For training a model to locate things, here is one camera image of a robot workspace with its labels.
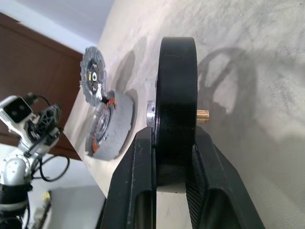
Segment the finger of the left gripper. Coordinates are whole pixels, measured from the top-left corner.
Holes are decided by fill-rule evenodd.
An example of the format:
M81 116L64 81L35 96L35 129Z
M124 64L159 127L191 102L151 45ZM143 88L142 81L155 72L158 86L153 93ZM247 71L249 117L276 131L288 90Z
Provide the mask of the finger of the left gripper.
M54 128L52 131L45 133L31 145L29 154L48 153L57 144L61 135L62 129L60 128Z
M39 112L38 130L51 131L54 129L61 118L61 105L53 104Z

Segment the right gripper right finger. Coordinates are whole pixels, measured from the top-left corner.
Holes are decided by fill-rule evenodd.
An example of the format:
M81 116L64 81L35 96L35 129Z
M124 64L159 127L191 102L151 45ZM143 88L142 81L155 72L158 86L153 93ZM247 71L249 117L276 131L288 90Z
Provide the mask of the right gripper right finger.
M193 229L265 229L239 173L199 126L186 171Z

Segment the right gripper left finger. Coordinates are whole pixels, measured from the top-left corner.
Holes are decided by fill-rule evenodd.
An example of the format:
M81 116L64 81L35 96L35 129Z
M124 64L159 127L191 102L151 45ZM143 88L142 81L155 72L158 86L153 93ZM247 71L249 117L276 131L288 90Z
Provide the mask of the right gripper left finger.
M101 229L156 229L156 168L153 132L136 133L116 167Z

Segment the grey motor stator housing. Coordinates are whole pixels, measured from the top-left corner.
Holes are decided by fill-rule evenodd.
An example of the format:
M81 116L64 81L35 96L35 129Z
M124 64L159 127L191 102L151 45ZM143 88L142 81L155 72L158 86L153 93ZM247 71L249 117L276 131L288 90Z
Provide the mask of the grey motor stator housing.
M132 115L132 99L109 91L95 109L86 137L86 155L103 161L116 159L131 129Z

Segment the silver round motor rotor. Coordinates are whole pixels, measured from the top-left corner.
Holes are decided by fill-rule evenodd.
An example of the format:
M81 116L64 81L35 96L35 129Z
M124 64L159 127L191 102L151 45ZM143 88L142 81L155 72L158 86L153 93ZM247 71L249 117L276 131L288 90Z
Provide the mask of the silver round motor rotor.
M97 47L91 46L85 49L80 67L80 87L85 100L91 106L97 106L106 91L107 77L105 61Z

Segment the black wheel with brass axle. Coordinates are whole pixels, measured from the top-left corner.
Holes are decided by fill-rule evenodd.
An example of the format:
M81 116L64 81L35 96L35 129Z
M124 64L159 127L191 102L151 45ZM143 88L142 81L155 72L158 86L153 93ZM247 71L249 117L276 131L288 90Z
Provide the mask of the black wheel with brass axle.
M157 191L185 193L197 118L197 53L192 37L164 37L156 79L153 149Z

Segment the brown wooden door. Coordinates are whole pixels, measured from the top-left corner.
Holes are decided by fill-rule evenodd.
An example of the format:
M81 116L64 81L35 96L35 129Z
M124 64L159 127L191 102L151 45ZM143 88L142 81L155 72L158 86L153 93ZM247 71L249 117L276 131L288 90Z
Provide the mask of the brown wooden door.
M0 13L0 101L28 93L61 105L64 127L80 89L82 55Z

